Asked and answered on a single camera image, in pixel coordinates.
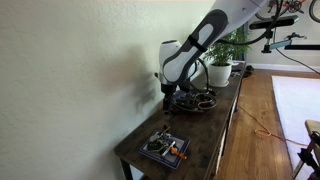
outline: hardwood floor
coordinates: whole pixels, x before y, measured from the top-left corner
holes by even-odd
[[[272,133],[283,137],[274,100],[271,76],[319,78],[316,73],[255,70],[243,80],[238,105]],[[286,143],[256,135],[262,127],[239,107],[234,114],[217,180],[287,180],[292,168]]]

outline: orange wire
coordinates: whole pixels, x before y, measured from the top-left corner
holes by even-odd
[[[290,139],[287,139],[287,138],[284,138],[284,137],[281,137],[281,136],[278,136],[278,135],[273,134],[273,133],[272,133],[268,128],[266,128],[257,118],[255,118],[253,115],[251,115],[251,114],[250,114],[248,111],[246,111],[243,107],[241,107],[240,105],[238,105],[238,107],[240,107],[245,113],[247,113],[250,117],[252,117],[254,120],[256,120],[256,121],[259,123],[260,126],[263,127],[264,130],[261,130],[261,129],[256,129],[256,130],[254,130],[254,132],[255,132],[256,134],[260,134],[260,135],[263,135],[263,136],[273,136],[273,137],[278,138],[278,139],[280,139],[280,140],[282,140],[282,141],[284,141],[284,142],[288,141],[288,142],[291,142],[291,143],[296,144],[296,145],[299,145],[299,146],[306,146],[306,147],[308,146],[308,145],[306,145],[306,144],[298,143],[298,142],[296,142],[296,141],[293,141],[293,140],[290,140]]]

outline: wooden table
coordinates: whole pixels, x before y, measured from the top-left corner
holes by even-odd
[[[229,85],[215,88],[218,104],[205,113],[178,113],[165,115],[162,110],[156,112],[139,127],[131,132],[114,149],[120,158],[126,179],[132,179],[132,165],[151,179],[212,179],[215,162],[218,159],[223,133],[228,130],[236,99],[239,95],[245,64],[240,63],[240,76],[230,77]],[[202,74],[193,81],[197,87],[205,86],[205,76]],[[190,140],[183,160],[175,170],[170,169],[139,153],[140,147],[154,130],[162,130],[170,126],[170,133]]]

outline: cable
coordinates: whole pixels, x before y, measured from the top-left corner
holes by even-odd
[[[200,58],[198,58],[198,61],[201,63],[201,65],[203,66],[203,68],[204,68],[204,72],[206,73],[206,79],[207,79],[207,89],[206,89],[206,92],[208,93],[209,92],[209,74],[208,74],[208,68],[207,68],[207,66],[206,66],[206,64],[204,63],[204,61],[202,60],[202,59],[200,59]],[[192,84],[191,82],[190,82],[190,85],[191,85],[191,87],[193,87],[194,89],[196,89],[196,90],[198,90],[198,91],[200,91],[194,84]]]
[[[261,129],[254,130],[254,132],[256,134],[260,134],[260,135],[263,135],[263,136],[273,136],[273,137],[278,138],[278,139],[280,139],[282,141],[288,141],[288,142],[291,142],[291,143],[299,145],[299,146],[308,146],[306,144],[298,143],[296,141],[293,141],[293,140],[290,140],[290,139],[287,139],[287,138],[284,138],[284,137],[281,137],[281,136],[278,136],[278,135],[275,135],[275,134],[271,133],[271,131],[268,128],[266,128],[260,121],[258,121],[257,118],[255,118],[253,115],[251,115],[248,111],[246,111],[240,105],[238,105],[238,107],[240,107],[246,114],[248,114],[250,117],[252,117],[254,120],[256,120],[260,124],[260,126],[263,127],[264,130],[261,130]]]
[[[275,41],[276,41],[276,32],[277,32],[277,28],[275,28],[274,29],[274,34],[273,34],[273,43],[275,43]],[[315,69],[313,69],[313,68],[311,68],[310,66],[308,66],[308,65],[306,65],[306,64],[304,64],[304,63],[302,63],[302,62],[300,62],[300,61],[298,61],[298,60],[295,60],[295,59],[292,59],[292,58],[290,58],[290,57],[288,57],[288,56],[286,56],[285,54],[283,54],[281,51],[279,51],[279,49],[277,48],[276,49],[282,56],[284,56],[285,58],[287,58],[287,59],[289,59],[289,60],[291,60],[291,61],[294,61],[294,62],[297,62],[297,63],[299,63],[299,64],[301,64],[301,65],[303,65],[303,66],[305,66],[305,67],[307,67],[307,68],[309,68],[309,69],[311,69],[312,71],[314,71],[315,73],[317,73],[317,74],[319,74],[320,75],[320,73],[317,71],[317,70],[315,70]]]
[[[282,56],[284,56],[285,58],[287,58],[287,59],[289,59],[289,60],[291,60],[291,61],[297,62],[297,63],[299,63],[299,64],[301,64],[301,65],[303,65],[303,66],[311,69],[312,71],[314,71],[315,73],[317,73],[317,74],[320,75],[320,73],[319,73],[318,71],[316,71],[315,69],[311,68],[310,66],[308,66],[308,65],[306,65],[306,64],[303,64],[302,62],[300,62],[300,61],[298,61],[298,60],[295,60],[295,59],[292,59],[292,58],[286,56],[285,54],[283,54],[283,53],[282,53],[281,51],[279,51],[278,49],[276,49],[276,50],[277,50]]]
[[[250,45],[250,44],[253,44],[253,43],[256,43],[258,41],[260,41],[261,39],[263,39],[270,31],[271,29],[273,28],[273,26],[277,23],[277,20],[279,18],[279,14],[281,12],[281,8],[282,8],[282,3],[283,3],[283,0],[280,1],[280,3],[278,1],[276,1],[277,5],[277,10],[276,10],[276,14],[273,18],[273,21],[272,23],[269,25],[269,27],[267,28],[267,30],[261,34],[258,38],[252,40],[252,41],[248,41],[248,42],[243,42],[243,43],[235,43],[235,42],[229,42],[229,41],[226,41],[226,40],[223,40],[223,39],[220,39],[218,40],[217,42],[219,43],[224,43],[224,44],[232,44],[232,45],[240,45],[240,46],[244,46],[244,45]]]

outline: white wall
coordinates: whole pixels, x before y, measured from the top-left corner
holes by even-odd
[[[292,44],[320,44],[320,23],[314,22],[309,16],[309,5],[311,0],[306,1],[303,4],[302,10],[304,14],[296,13],[299,16],[299,21],[293,26],[280,27],[277,28],[276,41],[282,41],[287,35],[290,35],[292,32],[297,34],[307,36],[307,39],[293,39]],[[252,18],[250,22],[257,21],[256,17]],[[252,30],[250,38],[254,39],[261,35],[264,30]],[[280,55],[276,50],[273,50],[271,54],[262,54],[261,50],[266,43],[266,39],[259,41],[251,45],[252,50],[248,53],[248,63],[253,63],[256,67],[267,67],[267,68],[280,68],[286,70],[305,70],[307,68],[302,67],[296,62],[287,60],[285,57]],[[301,51],[301,50],[284,50],[279,48],[281,52],[285,55],[299,60],[309,66],[320,68],[320,51]]]
[[[1,0],[0,179],[123,179],[113,148],[159,108],[160,43],[211,5]]]

